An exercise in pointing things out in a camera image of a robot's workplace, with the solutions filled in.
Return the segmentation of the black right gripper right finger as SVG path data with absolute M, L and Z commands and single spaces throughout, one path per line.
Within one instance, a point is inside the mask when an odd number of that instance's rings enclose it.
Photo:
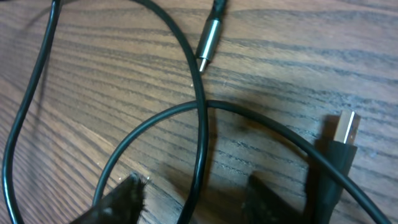
M 261 179 L 250 175 L 242 210 L 248 224 L 308 224 L 310 221 L 279 197 Z

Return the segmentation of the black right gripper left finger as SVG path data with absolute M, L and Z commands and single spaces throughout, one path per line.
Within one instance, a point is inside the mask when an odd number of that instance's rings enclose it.
M 143 176 L 131 172 L 117 187 L 70 224 L 137 223 L 144 210 Z

